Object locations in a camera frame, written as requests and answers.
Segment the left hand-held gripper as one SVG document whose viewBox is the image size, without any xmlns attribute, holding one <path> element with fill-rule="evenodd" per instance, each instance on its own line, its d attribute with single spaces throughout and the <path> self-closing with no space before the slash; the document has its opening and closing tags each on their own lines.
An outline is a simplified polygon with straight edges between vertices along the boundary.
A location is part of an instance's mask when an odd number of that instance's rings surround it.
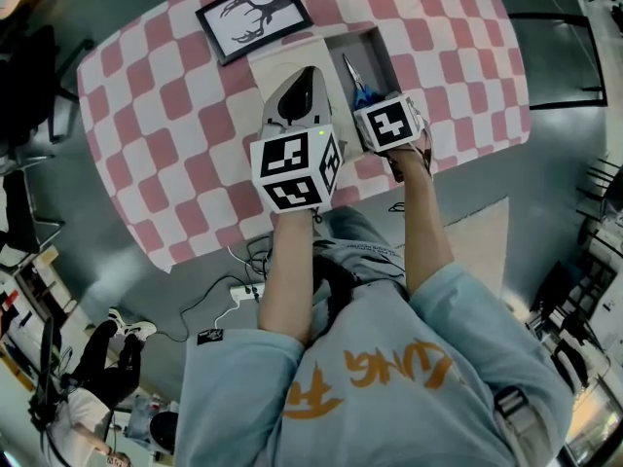
<svg viewBox="0 0 623 467">
<path fill-rule="evenodd" d="M 300 69 L 270 95 L 250 157 L 252 183 L 274 213 L 329 206 L 344 159 L 319 68 Z"/>
</svg>

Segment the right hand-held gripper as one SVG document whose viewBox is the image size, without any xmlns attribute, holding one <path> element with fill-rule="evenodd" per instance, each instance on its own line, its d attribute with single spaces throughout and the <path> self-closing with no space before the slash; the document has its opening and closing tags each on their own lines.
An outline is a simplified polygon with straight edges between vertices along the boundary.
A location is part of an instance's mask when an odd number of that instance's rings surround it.
<svg viewBox="0 0 623 467">
<path fill-rule="evenodd" d="M 382 97 L 374 91 L 357 91 L 352 112 L 365 151 L 386 158 L 393 173 L 400 173 L 391 151 L 415 151 L 430 173 L 432 141 L 428 122 L 405 93 Z"/>
</svg>

